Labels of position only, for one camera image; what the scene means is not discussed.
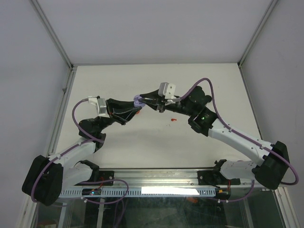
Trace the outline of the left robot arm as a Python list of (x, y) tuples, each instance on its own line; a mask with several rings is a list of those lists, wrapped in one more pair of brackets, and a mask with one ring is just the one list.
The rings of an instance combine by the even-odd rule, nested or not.
[[(82, 103), (94, 105), (97, 117), (76, 120), (75, 112)], [(102, 131), (119, 123), (126, 125), (142, 108), (136, 97), (134, 101), (117, 101), (100, 97), (88, 97), (77, 102), (72, 109), (72, 119), (79, 130), (80, 139), (63, 152), (48, 157), (37, 156), (26, 175), (22, 192), (33, 202), (52, 205), (62, 191), (82, 182), (96, 184), (99, 181), (99, 166), (86, 160), (104, 145), (106, 134)]]

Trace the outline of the purple charging case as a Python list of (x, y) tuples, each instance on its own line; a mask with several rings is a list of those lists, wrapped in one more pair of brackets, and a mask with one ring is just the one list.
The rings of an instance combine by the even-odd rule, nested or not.
[(142, 102), (142, 97), (140, 95), (136, 95), (133, 98), (133, 105), (134, 107), (144, 107), (145, 103)]

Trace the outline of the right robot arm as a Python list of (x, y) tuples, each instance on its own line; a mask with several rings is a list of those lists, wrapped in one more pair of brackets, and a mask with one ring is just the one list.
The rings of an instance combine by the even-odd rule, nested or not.
[(219, 140), (248, 157), (247, 161), (220, 160), (214, 167), (212, 178), (218, 184), (228, 179), (252, 179), (270, 190), (276, 190), (288, 169), (289, 156), (287, 146), (277, 141), (270, 143), (256, 139), (223, 123), (219, 115), (207, 108), (212, 101), (200, 86), (185, 98), (172, 96), (167, 100), (159, 90), (137, 95), (134, 103), (148, 105), (163, 113), (172, 111), (189, 117), (191, 128), (206, 137)]

